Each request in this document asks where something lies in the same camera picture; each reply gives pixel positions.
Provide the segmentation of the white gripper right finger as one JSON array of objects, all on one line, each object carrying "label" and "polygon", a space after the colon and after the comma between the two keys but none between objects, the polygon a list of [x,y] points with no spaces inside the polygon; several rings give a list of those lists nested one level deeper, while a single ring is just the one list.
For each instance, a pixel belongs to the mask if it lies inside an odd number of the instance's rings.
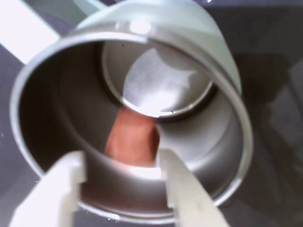
[{"label": "white gripper right finger", "polygon": [[176,227],[228,227],[229,223],[195,175],[171,150],[159,150],[165,179],[167,206],[173,209]]}]

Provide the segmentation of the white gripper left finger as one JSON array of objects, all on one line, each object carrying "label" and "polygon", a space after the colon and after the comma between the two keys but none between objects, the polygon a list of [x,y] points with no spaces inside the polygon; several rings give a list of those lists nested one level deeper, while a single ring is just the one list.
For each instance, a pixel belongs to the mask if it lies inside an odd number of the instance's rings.
[{"label": "white gripper left finger", "polygon": [[82,151],[61,157],[15,208],[11,227],[71,227],[86,181]]}]

